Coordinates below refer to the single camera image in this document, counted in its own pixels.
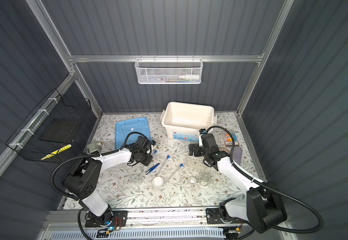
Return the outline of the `clear plastic test tube rack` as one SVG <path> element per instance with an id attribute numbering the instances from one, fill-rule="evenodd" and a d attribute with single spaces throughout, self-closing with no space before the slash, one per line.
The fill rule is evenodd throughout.
<path id="1" fill-rule="evenodd" d="M 184 161 L 183 172 L 186 178 L 197 178 L 206 169 L 202 158 L 187 158 Z"/>

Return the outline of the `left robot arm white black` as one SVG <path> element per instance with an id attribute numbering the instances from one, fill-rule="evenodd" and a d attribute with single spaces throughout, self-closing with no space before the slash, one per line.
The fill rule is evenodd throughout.
<path id="1" fill-rule="evenodd" d="M 98 157 L 85 157 L 74 164 L 73 169 L 62 181 L 63 186 L 74 196 L 79 204 L 96 217 L 102 217 L 111 212 L 111 207 L 101 197 L 97 190 L 100 174 L 122 164 L 148 166 L 152 159 L 156 142 L 143 136 L 131 144 Z"/>

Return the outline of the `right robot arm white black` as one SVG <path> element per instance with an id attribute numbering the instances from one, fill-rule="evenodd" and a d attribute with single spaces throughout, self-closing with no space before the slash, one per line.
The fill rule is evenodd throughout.
<path id="1" fill-rule="evenodd" d="M 208 222 L 244 221 L 254 227 L 256 232 L 264 233 L 287 220 L 281 196 L 267 191 L 244 176 L 250 173 L 241 167 L 241 147 L 235 146 L 227 153 L 219 149 L 213 134 L 202 134 L 199 145 L 195 146 L 195 154 L 203 157 L 207 167 L 228 177 L 243 194 L 242 199 L 229 198 L 221 202 L 217 209 L 207 209 Z"/>

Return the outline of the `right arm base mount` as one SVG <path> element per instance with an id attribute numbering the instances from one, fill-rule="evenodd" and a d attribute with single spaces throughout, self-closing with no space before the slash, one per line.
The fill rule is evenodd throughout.
<path id="1" fill-rule="evenodd" d="M 230 217 L 223 207 L 206 208 L 206 218 L 209 225 L 216 224 L 242 224 L 238 218 Z"/>

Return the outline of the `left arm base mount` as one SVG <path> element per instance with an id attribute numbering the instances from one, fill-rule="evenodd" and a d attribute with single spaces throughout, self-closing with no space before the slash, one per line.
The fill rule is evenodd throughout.
<path id="1" fill-rule="evenodd" d="M 110 227 L 125 227 L 128 219 L 128 211 L 107 211 L 101 217 L 89 212 L 85 216 L 86 228 L 110 228 Z"/>

